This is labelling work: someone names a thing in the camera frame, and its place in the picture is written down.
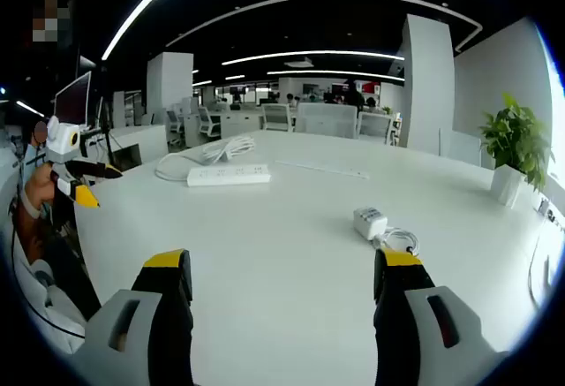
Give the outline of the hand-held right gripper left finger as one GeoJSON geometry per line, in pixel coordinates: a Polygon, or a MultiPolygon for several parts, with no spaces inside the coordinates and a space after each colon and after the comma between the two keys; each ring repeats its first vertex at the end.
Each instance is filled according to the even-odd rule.
{"type": "Polygon", "coordinates": [[[88,321],[72,366],[88,385],[192,385],[190,254],[157,254],[88,321]]]}

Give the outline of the person's left hand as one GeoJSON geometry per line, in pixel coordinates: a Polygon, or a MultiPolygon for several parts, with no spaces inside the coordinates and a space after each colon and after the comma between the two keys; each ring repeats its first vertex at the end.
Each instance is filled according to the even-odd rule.
{"type": "Polygon", "coordinates": [[[51,180],[52,165],[37,167],[25,185],[25,193],[33,208],[39,210],[44,203],[51,203],[55,196],[55,184],[51,180]]]}

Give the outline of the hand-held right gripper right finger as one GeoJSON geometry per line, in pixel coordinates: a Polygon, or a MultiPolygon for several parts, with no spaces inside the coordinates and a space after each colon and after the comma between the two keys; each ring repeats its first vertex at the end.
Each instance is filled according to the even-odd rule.
{"type": "Polygon", "coordinates": [[[507,356],[483,337],[472,308],[435,285],[412,254],[377,249],[373,294],[378,385],[478,385],[507,356]]]}

